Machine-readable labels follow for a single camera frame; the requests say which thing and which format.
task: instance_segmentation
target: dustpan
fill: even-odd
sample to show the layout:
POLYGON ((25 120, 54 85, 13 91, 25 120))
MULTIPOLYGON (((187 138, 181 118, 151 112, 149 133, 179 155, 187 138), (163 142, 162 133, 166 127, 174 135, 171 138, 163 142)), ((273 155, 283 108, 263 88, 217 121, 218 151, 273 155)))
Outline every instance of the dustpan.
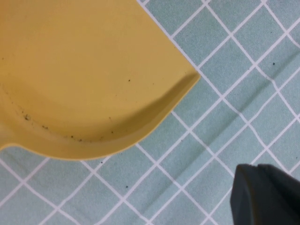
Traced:
POLYGON ((199 78, 134 0, 0 2, 1 149, 71 160, 119 152, 199 78))

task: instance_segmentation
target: tiled floor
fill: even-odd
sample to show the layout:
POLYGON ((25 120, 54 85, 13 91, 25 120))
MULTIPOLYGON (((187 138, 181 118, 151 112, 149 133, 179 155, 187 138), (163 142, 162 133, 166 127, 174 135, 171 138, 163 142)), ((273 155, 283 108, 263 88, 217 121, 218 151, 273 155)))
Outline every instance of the tiled floor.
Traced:
POLYGON ((2 151, 0 224, 232 225, 237 164, 300 179, 299 1, 139 3, 202 79, 118 155, 63 162, 2 151))

